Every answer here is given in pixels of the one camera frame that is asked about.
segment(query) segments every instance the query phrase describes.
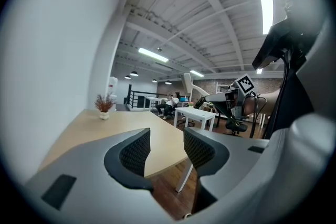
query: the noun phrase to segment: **dried flower arrangement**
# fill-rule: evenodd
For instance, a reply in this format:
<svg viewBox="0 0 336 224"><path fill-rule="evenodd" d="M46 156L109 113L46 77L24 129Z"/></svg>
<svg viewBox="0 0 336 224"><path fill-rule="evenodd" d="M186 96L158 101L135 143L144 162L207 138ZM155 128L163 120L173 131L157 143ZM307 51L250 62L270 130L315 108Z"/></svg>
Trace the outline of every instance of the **dried flower arrangement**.
<svg viewBox="0 0 336 224"><path fill-rule="evenodd" d="M106 96L99 94L97 95L97 99L94 105L100 112L108 112L114 105L114 101L111 97L111 94L107 94Z"/></svg>

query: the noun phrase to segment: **gray floor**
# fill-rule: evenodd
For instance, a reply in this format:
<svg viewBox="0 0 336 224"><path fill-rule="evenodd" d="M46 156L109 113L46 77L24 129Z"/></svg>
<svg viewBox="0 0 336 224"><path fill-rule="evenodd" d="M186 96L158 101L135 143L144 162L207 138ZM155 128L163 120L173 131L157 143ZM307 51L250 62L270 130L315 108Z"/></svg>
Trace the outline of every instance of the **gray floor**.
<svg viewBox="0 0 336 224"><path fill-rule="evenodd" d="M115 107L117 111L130 111L124 104L116 104Z"/></svg>

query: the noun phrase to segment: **ceiling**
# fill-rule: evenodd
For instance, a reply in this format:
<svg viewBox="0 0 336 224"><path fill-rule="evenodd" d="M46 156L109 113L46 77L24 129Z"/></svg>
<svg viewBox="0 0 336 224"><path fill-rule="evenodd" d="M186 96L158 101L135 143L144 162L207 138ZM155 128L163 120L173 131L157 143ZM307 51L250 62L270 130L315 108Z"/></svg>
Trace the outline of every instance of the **ceiling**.
<svg viewBox="0 0 336 224"><path fill-rule="evenodd" d="M284 1L274 0L274 23L285 18ZM266 37L260 0L127 0L127 5L131 12L115 62L152 72L158 79L190 70L206 77L253 71L251 63ZM215 12L220 13L206 18ZM140 47L169 61L141 55ZM282 65L275 63L263 73L281 77L281 72Z"/></svg>

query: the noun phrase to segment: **black railing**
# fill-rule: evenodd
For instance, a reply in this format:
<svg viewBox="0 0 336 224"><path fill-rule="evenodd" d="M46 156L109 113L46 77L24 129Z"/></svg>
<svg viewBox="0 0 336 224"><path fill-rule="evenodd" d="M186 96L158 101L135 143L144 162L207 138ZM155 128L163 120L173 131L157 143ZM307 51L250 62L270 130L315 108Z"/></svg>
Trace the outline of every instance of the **black railing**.
<svg viewBox="0 0 336 224"><path fill-rule="evenodd" d="M143 102L146 100L145 108L149 108L150 100L145 99L145 97L166 97L167 94L164 93L154 93L154 92L141 92L141 91L132 91L131 87L129 87L129 92L126 98L126 104L129 104L131 108L143 108Z"/></svg>

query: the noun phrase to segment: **black office chair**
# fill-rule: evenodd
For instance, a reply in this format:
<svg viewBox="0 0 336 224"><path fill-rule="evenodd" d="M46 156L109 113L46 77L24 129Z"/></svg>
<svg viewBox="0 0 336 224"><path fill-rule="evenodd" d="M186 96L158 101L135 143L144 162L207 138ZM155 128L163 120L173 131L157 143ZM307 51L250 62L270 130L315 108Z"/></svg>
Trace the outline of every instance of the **black office chair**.
<svg viewBox="0 0 336 224"><path fill-rule="evenodd" d="M184 116L181 120L177 121L177 125L180 126L182 124L185 124L185 120L186 120L186 117ZM194 120L188 121L188 127L194 127L194 126L195 126Z"/></svg>
<svg viewBox="0 0 336 224"><path fill-rule="evenodd" d="M239 126L237 126L231 119L226 120L225 127L228 130L231 130L231 133L227 133L227 135L233 135L233 136L239 136L239 137L241 137L240 135L238 135L240 132L246 132L246 130L247 130L247 125L241 123Z"/></svg>
<svg viewBox="0 0 336 224"><path fill-rule="evenodd" d="M169 110L168 115L172 117L172 119L175 119L175 109L177 108L177 105L174 105L171 110Z"/></svg>

